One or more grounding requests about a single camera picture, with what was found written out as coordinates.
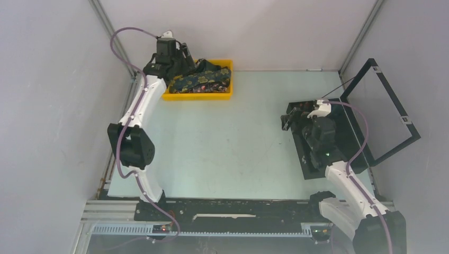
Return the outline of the navy gold floral tie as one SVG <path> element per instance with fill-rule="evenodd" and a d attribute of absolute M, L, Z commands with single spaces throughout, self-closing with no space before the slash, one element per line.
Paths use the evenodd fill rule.
<path fill-rule="evenodd" d="M 171 94 L 225 93 L 228 91 L 232 71 L 225 67 L 175 77 L 168 85 Z"/>

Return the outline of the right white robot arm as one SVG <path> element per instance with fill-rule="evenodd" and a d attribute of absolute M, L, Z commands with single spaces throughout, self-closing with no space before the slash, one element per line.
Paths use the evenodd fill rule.
<path fill-rule="evenodd" d="M 311 112 L 295 107 L 281 116 L 284 131 L 294 122 L 311 120 L 301 133 L 310 149 L 312 165 L 324 170 L 325 178 L 345 197 L 345 203 L 334 196 L 311 203 L 308 214 L 314 221 L 330 220 L 351 240 L 355 253 L 406 253 L 405 217 L 375 198 L 352 169 L 352 162 L 367 142 L 363 141 L 350 159 L 335 145 L 336 124 L 329 118 L 333 105 L 354 108 L 349 103 L 318 99 Z"/>

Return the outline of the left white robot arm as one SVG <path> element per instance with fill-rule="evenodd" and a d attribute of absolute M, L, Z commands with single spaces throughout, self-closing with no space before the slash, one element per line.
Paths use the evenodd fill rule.
<path fill-rule="evenodd" d="M 164 191 L 156 179 L 149 176 L 149 166 L 155 156 L 155 145 L 146 132 L 145 123 L 152 116 L 158 101 L 170 81 L 195 67 L 186 43 L 174 38 L 158 37 L 156 52 L 139 70 L 138 91 L 124 116 L 111 123 L 107 134 L 114 152 L 120 177 L 133 177 L 142 200 L 149 203 L 147 214 L 154 220 L 167 215 L 167 205 L 161 201 Z"/>

